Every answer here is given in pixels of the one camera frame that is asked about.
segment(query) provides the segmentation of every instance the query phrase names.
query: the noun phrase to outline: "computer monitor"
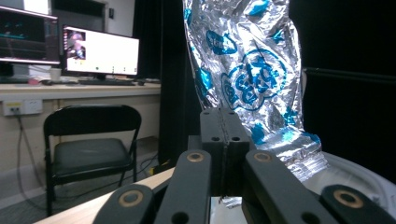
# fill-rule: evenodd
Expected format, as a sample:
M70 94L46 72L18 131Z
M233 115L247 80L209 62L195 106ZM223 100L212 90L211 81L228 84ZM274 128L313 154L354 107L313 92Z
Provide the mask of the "computer monitor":
M66 74L79 76L137 75L139 40L123 35L63 26Z
M12 76L12 64L58 66L58 18L0 6L0 76Z

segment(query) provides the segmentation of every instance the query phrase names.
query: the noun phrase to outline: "silver foil bag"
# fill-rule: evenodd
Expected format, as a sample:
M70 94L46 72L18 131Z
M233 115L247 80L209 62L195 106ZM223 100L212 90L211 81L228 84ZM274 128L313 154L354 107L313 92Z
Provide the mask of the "silver foil bag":
M306 133L298 34L288 0L183 0L195 88L203 109L229 107L256 147L304 181L327 167Z

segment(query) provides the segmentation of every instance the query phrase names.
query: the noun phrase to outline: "white wall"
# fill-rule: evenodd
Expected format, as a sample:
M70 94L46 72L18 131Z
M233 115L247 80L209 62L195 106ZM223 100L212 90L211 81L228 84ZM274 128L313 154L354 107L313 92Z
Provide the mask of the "white wall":
M114 19L108 19L107 31L117 35L132 35L134 26L134 0L107 0L114 8Z
M48 14L50 0L24 0L24 9ZM114 8L114 19L107 18L107 31L116 35L132 35L134 25L134 0L96 0Z

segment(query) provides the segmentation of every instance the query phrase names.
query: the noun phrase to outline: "black metal frame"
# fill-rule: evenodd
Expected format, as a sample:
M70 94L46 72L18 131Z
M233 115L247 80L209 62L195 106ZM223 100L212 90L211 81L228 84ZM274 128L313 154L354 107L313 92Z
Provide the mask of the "black metal frame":
M209 223L211 196L242 196L247 223L396 223L350 187L329 186L321 195L309 191L274 153L255 149L238 115L223 108L201 114L201 136L190 137L169 184L153 190L163 196L155 197L150 190L145 194L142 187L118 189L94 223L107 223L108 216L120 211L112 220ZM120 196L125 194L134 197ZM142 211L151 212L142 216Z

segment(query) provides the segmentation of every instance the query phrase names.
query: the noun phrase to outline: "brass insert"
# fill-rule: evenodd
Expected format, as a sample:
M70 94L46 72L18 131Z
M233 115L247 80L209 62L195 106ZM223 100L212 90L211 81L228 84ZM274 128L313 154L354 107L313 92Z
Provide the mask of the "brass insert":
M334 198L341 204L351 208L363 207L363 201L356 194L344 189L338 189L334 192ZM351 197L352 200L346 200L345 197Z
M122 207L133 207L143 201L143 193L140 190L128 190L121 194L119 203Z

